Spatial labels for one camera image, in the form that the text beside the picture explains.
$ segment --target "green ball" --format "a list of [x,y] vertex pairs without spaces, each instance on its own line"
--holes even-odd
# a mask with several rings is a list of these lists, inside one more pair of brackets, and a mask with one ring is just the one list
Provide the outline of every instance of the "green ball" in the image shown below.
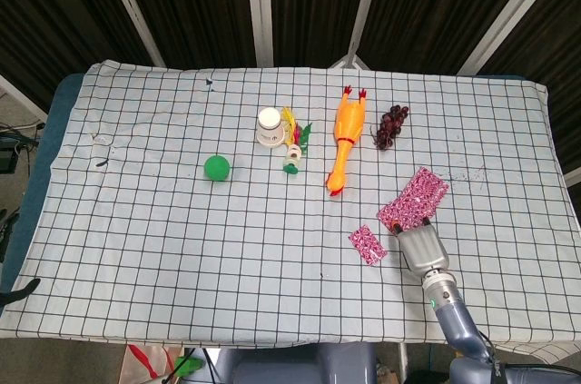
[[213,155],[203,164],[206,176],[214,182],[223,182],[230,172],[230,164],[221,155]]

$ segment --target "floor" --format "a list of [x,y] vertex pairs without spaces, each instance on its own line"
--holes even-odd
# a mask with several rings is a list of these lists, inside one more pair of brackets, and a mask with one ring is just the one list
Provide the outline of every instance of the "floor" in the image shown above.
[[[0,123],[22,125],[33,123],[35,117],[9,95],[0,93]],[[28,136],[34,129],[23,130]],[[0,175],[0,209],[15,210],[26,190],[28,162],[20,158],[15,174]],[[31,170],[34,152],[30,155]],[[426,344],[408,345],[409,369],[427,369],[430,347]],[[376,345],[378,360],[390,369],[399,369],[398,346],[395,343]],[[43,382],[44,384],[114,384],[118,382],[123,360],[124,345],[82,342],[71,340],[2,340],[0,343],[0,370],[5,382]],[[503,361],[539,362],[528,356],[499,352]],[[447,371],[454,351],[446,345],[433,345],[431,365],[433,370]],[[579,368],[581,353],[557,364]]]

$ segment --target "white grid tablecloth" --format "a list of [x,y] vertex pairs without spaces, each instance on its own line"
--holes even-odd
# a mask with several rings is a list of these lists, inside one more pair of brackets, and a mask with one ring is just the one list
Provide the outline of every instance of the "white grid tablecloth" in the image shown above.
[[[368,90],[367,125],[332,200],[324,183],[347,84]],[[394,147],[379,152],[369,126],[394,103],[410,115]],[[285,148],[254,142],[264,106],[290,106],[313,123],[297,175],[282,171]],[[216,153],[231,163],[226,182],[204,177]],[[476,324],[505,348],[549,361],[581,347],[581,241],[544,86],[111,61],[84,77],[15,287],[42,282],[6,308],[0,335],[442,341],[419,280],[376,218],[421,166],[450,184],[433,222]],[[389,250],[374,267],[349,241],[362,224]]]

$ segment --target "pink glittery cloth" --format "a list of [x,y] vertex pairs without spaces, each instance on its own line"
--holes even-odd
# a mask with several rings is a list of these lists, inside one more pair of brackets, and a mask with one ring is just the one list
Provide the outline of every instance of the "pink glittery cloth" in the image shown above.
[[367,264],[377,263],[388,255],[388,252],[383,249],[381,243],[379,243],[367,225],[363,225],[353,232],[349,236],[349,240]]
[[447,191],[448,185],[441,178],[421,168],[401,195],[379,211],[378,218],[393,233],[394,222],[403,231],[418,227],[423,218],[434,215]]

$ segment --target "orange rubber chicken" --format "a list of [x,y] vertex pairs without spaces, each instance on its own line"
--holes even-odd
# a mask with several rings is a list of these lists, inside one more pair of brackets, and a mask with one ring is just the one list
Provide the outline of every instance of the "orange rubber chicken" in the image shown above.
[[335,140],[337,141],[337,160],[333,166],[333,172],[327,178],[327,189],[330,196],[341,193],[345,187],[345,163],[349,157],[351,147],[357,143],[363,124],[365,123],[365,89],[359,91],[359,100],[356,103],[348,102],[351,86],[345,86],[343,98],[337,110],[335,122]]

